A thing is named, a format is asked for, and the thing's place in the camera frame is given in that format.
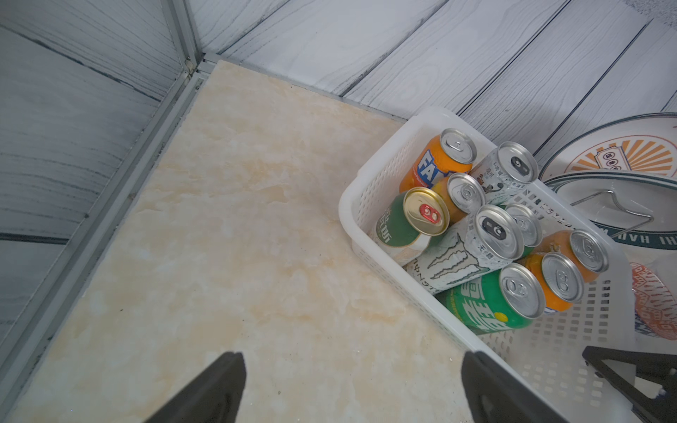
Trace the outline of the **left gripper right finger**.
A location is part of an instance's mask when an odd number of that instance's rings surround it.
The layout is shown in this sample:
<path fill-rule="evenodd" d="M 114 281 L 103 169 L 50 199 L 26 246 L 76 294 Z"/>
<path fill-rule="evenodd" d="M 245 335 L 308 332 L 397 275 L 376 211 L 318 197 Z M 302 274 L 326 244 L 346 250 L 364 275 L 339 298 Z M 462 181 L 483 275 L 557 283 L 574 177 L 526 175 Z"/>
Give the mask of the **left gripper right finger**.
<path fill-rule="evenodd" d="M 466 352 L 461 367 L 474 422 L 566 422 L 484 352 Z"/>

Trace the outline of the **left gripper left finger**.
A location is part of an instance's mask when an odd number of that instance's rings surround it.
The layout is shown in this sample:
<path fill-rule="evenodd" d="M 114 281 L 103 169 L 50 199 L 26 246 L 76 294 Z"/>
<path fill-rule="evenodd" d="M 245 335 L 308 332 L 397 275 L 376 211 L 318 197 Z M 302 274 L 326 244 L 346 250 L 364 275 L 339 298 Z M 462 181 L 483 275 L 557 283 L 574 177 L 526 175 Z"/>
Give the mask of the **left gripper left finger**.
<path fill-rule="evenodd" d="M 235 422 L 247 372 L 241 352 L 224 352 L 146 422 Z"/>

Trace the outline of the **white plastic basket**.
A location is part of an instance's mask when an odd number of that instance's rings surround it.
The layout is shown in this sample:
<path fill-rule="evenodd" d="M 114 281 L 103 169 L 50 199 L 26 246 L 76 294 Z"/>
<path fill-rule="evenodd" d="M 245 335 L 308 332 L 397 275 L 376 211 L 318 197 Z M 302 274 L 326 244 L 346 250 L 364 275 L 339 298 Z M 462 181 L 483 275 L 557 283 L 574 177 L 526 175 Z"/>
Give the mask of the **white plastic basket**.
<path fill-rule="evenodd" d="M 444 308 L 370 239 L 377 219 L 398 194 L 400 181 L 424 146 L 442 130 L 469 136 L 480 157 L 494 144 L 448 109 L 430 107 L 410 118 L 362 166 L 340 198 L 340 222 L 354 253 L 426 315 L 458 347 L 488 354 L 571 422 L 628 422 L 629 401 L 585 363 L 585 347 L 632 350 L 632 276 L 621 246 L 606 234 L 608 269 L 585 287 L 570 310 L 547 315 L 525 329 L 478 336 Z"/>

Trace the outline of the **green Sprite can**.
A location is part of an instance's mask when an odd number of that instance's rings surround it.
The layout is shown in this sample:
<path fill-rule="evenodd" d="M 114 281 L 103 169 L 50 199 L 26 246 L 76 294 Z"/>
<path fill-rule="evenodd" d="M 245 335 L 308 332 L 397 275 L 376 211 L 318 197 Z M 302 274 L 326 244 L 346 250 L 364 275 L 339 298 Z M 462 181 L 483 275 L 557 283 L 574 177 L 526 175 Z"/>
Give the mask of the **green Sprite can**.
<path fill-rule="evenodd" d="M 521 264 L 509 264 L 435 297 L 478 335 L 525 328 L 546 308 L 541 283 Z"/>

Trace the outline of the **white Monster can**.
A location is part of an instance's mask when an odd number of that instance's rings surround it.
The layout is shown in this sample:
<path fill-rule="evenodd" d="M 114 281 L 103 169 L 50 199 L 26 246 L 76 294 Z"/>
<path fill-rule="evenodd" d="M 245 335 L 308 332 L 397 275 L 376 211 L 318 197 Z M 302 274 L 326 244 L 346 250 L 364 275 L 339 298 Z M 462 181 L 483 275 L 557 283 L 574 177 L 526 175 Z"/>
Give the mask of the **white Monster can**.
<path fill-rule="evenodd" d="M 488 204 L 507 203 L 538 178 L 532 154 L 515 142 L 504 142 L 470 171 L 483 188 Z"/>
<path fill-rule="evenodd" d="M 487 204 L 445 232 L 405 271 L 432 294 L 439 294 L 504 268 L 525 249 L 522 231 L 507 211 Z"/>

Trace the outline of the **green gold-top can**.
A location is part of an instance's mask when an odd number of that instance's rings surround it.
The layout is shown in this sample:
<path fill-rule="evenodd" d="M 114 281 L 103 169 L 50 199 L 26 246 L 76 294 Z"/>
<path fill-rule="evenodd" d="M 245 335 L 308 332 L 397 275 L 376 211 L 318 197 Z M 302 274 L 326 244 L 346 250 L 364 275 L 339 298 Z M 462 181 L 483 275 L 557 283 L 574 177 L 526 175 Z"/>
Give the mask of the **green gold-top can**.
<path fill-rule="evenodd" d="M 400 266 L 412 262 L 444 234 L 450 214 L 433 190 L 415 187 L 398 194 L 370 231 L 370 238 Z"/>

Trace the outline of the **red patterned bowl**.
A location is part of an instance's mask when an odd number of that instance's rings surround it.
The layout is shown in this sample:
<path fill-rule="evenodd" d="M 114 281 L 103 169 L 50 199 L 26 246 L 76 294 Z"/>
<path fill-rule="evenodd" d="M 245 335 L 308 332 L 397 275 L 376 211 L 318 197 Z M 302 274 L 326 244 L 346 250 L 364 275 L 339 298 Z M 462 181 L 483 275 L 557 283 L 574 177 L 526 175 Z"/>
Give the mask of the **red patterned bowl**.
<path fill-rule="evenodd" d="M 644 264 L 631 263 L 635 296 L 635 332 L 651 338 L 676 340 L 676 297 Z"/>

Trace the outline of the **orange Fanta can front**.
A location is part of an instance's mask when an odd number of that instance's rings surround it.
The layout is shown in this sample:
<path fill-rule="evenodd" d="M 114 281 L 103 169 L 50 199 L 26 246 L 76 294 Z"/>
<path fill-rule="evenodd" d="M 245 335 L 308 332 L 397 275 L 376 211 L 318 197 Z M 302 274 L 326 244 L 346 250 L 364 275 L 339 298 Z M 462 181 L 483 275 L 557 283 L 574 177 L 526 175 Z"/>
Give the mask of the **orange Fanta can front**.
<path fill-rule="evenodd" d="M 585 282 L 569 257 L 557 252 L 536 253 L 518 260 L 539 281 L 546 298 L 545 315 L 567 311 L 580 303 Z"/>

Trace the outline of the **orange fanta can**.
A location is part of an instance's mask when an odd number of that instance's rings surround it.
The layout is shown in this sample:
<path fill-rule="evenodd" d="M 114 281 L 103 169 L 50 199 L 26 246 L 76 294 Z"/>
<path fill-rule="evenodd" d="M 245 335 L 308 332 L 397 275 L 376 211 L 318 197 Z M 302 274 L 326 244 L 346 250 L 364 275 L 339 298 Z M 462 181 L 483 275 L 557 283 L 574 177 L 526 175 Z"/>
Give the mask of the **orange fanta can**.
<path fill-rule="evenodd" d="M 536 253 L 518 260 L 539 281 L 546 298 L 545 315 L 567 311 L 580 303 L 585 282 L 569 257 L 557 252 Z"/>
<path fill-rule="evenodd" d="M 405 174 L 400 192 L 414 187 L 432 188 L 452 173 L 468 173 L 476 160 L 474 141 L 460 130 L 448 128 L 430 139 Z"/>

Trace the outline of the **orange can right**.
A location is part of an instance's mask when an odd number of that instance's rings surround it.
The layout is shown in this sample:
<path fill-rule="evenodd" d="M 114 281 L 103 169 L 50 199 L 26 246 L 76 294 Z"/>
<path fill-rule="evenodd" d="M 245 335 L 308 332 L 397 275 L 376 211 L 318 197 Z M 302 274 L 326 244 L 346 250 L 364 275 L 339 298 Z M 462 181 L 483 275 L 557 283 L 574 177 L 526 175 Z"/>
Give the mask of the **orange can right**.
<path fill-rule="evenodd" d="M 579 269 L 585 283 L 597 280 L 609 269 L 609 255 L 599 237 L 585 230 L 561 230 L 550 234 L 533 253 L 561 253 Z"/>

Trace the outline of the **dark rimmed plate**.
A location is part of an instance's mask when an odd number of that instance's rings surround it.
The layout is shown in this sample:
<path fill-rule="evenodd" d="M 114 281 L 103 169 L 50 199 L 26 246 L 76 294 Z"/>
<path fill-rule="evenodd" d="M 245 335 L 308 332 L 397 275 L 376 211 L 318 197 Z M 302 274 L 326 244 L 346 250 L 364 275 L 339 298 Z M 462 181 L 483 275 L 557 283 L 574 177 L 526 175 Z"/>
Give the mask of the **dark rimmed plate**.
<path fill-rule="evenodd" d="M 618 243 L 676 250 L 676 181 L 655 174 L 596 170 L 545 184 Z"/>

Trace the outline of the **small orange can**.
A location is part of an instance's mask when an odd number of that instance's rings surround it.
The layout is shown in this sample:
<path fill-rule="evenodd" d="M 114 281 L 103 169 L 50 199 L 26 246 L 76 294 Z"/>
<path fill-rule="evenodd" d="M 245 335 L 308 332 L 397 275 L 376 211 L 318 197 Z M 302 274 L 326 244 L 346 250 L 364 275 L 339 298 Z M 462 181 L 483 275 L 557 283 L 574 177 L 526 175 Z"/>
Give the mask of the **small orange can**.
<path fill-rule="evenodd" d="M 447 205 L 451 226 L 463 220 L 468 214 L 476 212 L 487 203 L 481 185 L 472 176 L 465 173 L 449 174 L 437 182 L 432 190 Z"/>

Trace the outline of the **decorated plate upright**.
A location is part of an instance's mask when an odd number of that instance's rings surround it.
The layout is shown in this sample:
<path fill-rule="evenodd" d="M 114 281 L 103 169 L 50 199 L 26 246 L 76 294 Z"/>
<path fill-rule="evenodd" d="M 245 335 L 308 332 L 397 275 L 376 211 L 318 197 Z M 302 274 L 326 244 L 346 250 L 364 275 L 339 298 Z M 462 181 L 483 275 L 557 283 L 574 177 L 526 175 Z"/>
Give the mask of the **decorated plate upright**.
<path fill-rule="evenodd" d="M 548 157 L 539 179 L 599 170 L 675 178 L 675 112 L 631 116 L 590 130 Z"/>

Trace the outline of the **orange Fanta can back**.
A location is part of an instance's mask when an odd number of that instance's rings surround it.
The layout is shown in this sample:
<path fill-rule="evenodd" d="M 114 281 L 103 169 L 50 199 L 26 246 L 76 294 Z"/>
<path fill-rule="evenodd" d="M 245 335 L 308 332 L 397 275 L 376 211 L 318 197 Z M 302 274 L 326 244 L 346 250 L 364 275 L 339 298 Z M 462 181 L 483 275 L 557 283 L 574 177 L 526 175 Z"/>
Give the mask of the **orange Fanta can back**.
<path fill-rule="evenodd" d="M 452 173 L 468 173 L 476 160 L 474 141 L 460 130 L 448 128 L 430 139 L 405 174 L 400 192 L 414 187 L 432 188 Z"/>

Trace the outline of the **left aluminium corner post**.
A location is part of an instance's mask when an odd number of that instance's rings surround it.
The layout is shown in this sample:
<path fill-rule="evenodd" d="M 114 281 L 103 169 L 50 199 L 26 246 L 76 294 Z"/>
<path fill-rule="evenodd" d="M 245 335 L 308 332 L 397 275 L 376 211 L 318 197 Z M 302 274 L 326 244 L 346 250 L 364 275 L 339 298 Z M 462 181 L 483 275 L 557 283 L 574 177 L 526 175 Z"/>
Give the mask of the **left aluminium corner post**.
<path fill-rule="evenodd" d="M 189 2 L 185 0 L 161 0 L 160 4 L 176 48 L 178 60 L 184 71 L 192 75 L 199 68 L 204 53 Z"/>

